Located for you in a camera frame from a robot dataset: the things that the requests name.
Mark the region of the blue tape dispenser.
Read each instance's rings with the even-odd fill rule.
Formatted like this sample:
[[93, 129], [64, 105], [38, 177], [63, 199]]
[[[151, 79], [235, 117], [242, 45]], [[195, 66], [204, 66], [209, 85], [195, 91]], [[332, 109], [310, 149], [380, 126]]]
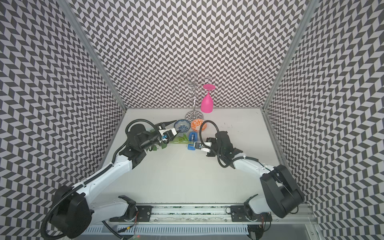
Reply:
[[198, 141], [198, 134], [196, 132], [190, 132], [189, 134], [188, 150], [195, 151], [195, 143]]

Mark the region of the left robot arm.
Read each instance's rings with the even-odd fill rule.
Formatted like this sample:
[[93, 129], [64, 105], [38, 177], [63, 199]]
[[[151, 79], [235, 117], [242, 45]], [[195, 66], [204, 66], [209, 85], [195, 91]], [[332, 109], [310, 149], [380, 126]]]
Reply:
[[173, 141], [179, 131], [167, 129], [170, 124], [154, 125], [145, 119], [130, 122], [125, 129], [126, 141], [114, 152], [107, 166], [72, 187], [62, 186], [56, 190], [51, 209], [41, 223], [42, 238], [73, 239], [88, 226], [98, 222], [105, 224], [111, 218], [136, 222], [139, 210], [133, 199], [120, 195], [103, 204], [95, 203], [95, 199], [118, 178], [137, 167], [148, 151]]

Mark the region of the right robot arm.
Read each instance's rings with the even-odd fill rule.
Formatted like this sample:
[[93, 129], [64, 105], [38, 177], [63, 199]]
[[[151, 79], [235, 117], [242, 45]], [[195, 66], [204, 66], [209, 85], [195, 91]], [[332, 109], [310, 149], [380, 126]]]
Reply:
[[243, 205], [244, 215], [249, 221], [267, 220], [268, 213], [284, 218], [304, 202], [304, 193], [286, 166], [274, 167], [247, 156], [233, 147], [226, 131], [207, 138], [201, 147], [208, 157], [216, 157], [222, 168], [243, 171], [260, 181], [263, 192], [249, 197]]

